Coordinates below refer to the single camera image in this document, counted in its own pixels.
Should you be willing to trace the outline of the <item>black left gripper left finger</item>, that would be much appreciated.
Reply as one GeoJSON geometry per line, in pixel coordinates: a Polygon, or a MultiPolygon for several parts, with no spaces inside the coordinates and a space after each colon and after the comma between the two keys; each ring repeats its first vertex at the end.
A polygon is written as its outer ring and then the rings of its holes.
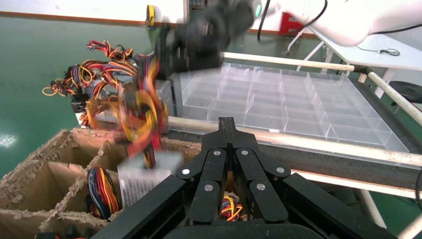
{"type": "Polygon", "coordinates": [[[209,226],[221,212],[227,182],[228,118],[202,137],[198,155],[181,166],[117,219],[96,239],[178,239],[185,225],[209,226]]]}

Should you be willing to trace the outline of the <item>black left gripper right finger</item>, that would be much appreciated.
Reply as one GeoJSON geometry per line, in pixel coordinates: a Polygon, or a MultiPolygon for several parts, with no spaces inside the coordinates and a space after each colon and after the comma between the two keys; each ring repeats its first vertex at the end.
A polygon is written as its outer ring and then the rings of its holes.
{"type": "Polygon", "coordinates": [[[331,238],[381,238],[381,227],[263,153],[255,135],[237,130],[232,117],[227,119],[227,136],[238,192],[246,196],[254,217],[262,216],[270,223],[303,224],[331,238]]]}

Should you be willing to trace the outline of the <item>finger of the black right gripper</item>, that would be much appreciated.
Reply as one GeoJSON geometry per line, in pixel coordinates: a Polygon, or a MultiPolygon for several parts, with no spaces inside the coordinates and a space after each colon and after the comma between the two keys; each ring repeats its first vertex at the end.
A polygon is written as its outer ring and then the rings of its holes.
{"type": "Polygon", "coordinates": [[[222,64],[217,40],[178,40],[178,73],[218,68],[222,64]]]}
{"type": "Polygon", "coordinates": [[[178,42],[175,28],[165,23],[161,26],[156,41],[156,56],[159,62],[158,78],[165,80],[174,74],[178,67],[178,42]]]}

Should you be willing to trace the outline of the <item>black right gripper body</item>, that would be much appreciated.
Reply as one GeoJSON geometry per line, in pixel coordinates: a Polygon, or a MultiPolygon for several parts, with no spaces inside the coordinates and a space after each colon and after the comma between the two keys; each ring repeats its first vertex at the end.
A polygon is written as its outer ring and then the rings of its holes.
{"type": "Polygon", "coordinates": [[[192,51],[222,51],[256,19],[254,0],[218,0],[183,25],[183,46],[192,51]]]}

